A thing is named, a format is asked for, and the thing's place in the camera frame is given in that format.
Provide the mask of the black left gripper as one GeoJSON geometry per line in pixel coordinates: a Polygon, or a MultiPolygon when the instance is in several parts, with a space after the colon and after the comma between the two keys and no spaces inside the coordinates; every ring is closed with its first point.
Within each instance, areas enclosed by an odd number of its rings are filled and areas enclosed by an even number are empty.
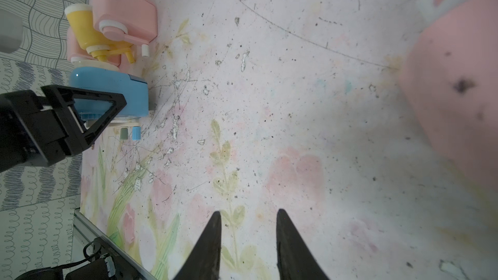
{"type": "Polygon", "coordinates": [[[43,86],[1,94],[1,171],[49,167],[89,149],[125,107],[120,94],[43,86]]]}

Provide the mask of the yellow pencil sharpener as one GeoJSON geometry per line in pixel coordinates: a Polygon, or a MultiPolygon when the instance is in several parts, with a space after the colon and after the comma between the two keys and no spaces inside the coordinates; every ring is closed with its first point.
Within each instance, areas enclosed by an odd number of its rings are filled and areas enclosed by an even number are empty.
{"type": "Polygon", "coordinates": [[[92,6],[83,3],[72,4],[64,9],[64,14],[80,48],[86,50],[94,60],[114,66],[120,66],[123,57],[131,64],[135,62],[131,43],[109,40],[94,29],[92,6]]]}

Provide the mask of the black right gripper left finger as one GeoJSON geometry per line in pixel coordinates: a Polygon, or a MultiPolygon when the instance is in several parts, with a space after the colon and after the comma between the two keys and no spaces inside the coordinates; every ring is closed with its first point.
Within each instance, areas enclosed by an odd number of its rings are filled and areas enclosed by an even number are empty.
{"type": "Polygon", "coordinates": [[[215,211],[174,280],[219,279],[221,239],[222,219],[215,211]]]}

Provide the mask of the pink pencil sharpener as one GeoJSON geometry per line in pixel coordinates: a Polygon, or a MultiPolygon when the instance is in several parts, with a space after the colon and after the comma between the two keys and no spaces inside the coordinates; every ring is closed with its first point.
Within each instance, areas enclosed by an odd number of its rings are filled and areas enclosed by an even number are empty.
{"type": "Polygon", "coordinates": [[[399,83],[433,148],[497,189],[497,0],[417,0],[427,27],[399,83]]]}
{"type": "Polygon", "coordinates": [[[150,56],[158,36],[158,13],[151,0],[92,0],[93,27],[111,41],[125,41],[150,56]]]}
{"type": "Polygon", "coordinates": [[[67,60],[74,63],[79,60],[94,60],[94,58],[81,49],[71,27],[67,29],[67,60]]]}

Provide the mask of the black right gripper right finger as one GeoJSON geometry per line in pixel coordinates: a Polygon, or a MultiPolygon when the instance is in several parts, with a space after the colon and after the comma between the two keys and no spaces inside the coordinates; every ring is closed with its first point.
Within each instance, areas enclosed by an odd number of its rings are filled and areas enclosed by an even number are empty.
{"type": "Polygon", "coordinates": [[[284,209],[277,213],[276,250],[280,279],[329,280],[284,209]]]}

